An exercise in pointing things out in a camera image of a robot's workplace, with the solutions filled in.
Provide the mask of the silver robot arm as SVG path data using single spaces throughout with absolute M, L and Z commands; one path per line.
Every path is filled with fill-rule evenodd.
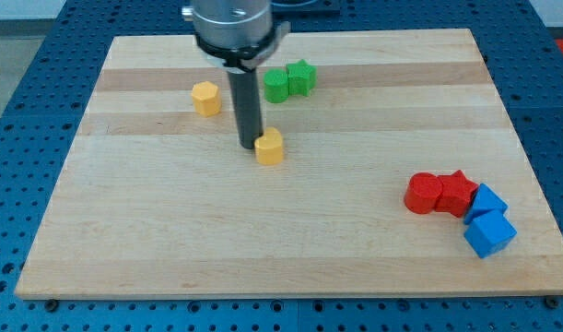
M 181 14 L 206 61 L 233 74 L 255 70 L 291 29 L 288 21 L 274 23 L 269 0 L 192 0 Z

